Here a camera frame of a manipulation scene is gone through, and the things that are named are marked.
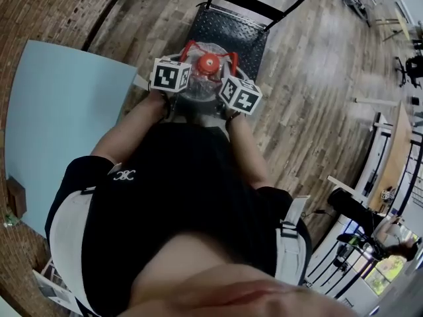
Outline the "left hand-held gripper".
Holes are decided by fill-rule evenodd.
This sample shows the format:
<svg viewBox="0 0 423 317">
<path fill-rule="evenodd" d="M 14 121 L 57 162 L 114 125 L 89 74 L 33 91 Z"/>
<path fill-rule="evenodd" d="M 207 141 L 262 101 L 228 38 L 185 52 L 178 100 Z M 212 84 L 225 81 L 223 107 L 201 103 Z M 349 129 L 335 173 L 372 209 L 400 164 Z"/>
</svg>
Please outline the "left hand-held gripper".
<svg viewBox="0 0 423 317">
<path fill-rule="evenodd" d="M 167 57 L 156 58 L 151 72 L 151 88 L 158 90 L 165 99 L 167 119 L 172 110 L 168 93 L 178 94 L 188 86 L 192 65 Z"/>
</svg>

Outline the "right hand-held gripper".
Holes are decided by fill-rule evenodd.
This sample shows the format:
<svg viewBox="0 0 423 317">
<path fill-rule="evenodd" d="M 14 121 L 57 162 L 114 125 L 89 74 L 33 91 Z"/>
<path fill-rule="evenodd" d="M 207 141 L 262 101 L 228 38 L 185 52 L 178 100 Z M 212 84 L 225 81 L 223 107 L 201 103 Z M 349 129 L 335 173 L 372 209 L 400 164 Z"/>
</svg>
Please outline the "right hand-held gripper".
<svg viewBox="0 0 423 317">
<path fill-rule="evenodd" d="M 221 78 L 221 87 L 217 93 L 216 112 L 223 118 L 226 110 L 233 110 L 251 115 L 262 99 L 262 92 L 251 82 L 226 76 Z"/>
</svg>

